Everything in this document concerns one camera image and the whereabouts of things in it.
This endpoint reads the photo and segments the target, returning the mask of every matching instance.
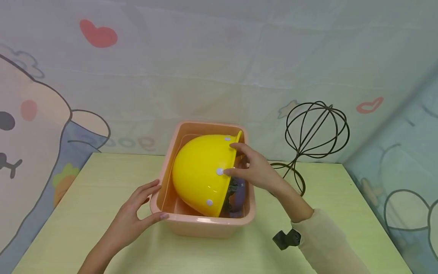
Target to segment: red heart print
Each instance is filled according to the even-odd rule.
[[[96,28],[94,24],[87,19],[79,22],[82,34],[96,48],[106,48],[117,42],[117,33],[108,27]]]
[[[383,97],[379,97],[376,98],[374,101],[372,102],[363,102],[360,103],[357,107],[356,110],[359,113],[362,114],[369,114],[369,113],[373,113],[376,109],[378,109],[378,107],[383,103]]]

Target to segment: cartoon eye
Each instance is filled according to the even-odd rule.
[[[15,119],[9,113],[0,111],[0,129],[11,130],[15,127]]]

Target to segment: black clip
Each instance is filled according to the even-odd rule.
[[[283,230],[278,232],[272,240],[280,248],[280,250],[285,250],[289,246],[298,246],[301,241],[301,234],[295,229],[291,229],[289,233],[284,234]]]

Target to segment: pink cheek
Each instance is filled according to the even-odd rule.
[[[35,101],[27,100],[21,103],[21,116],[28,122],[33,121],[38,112],[38,107]]]

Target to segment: fingernail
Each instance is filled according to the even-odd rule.
[[[164,213],[163,215],[160,216],[160,220],[165,220],[169,218],[169,214],[168,213]]]

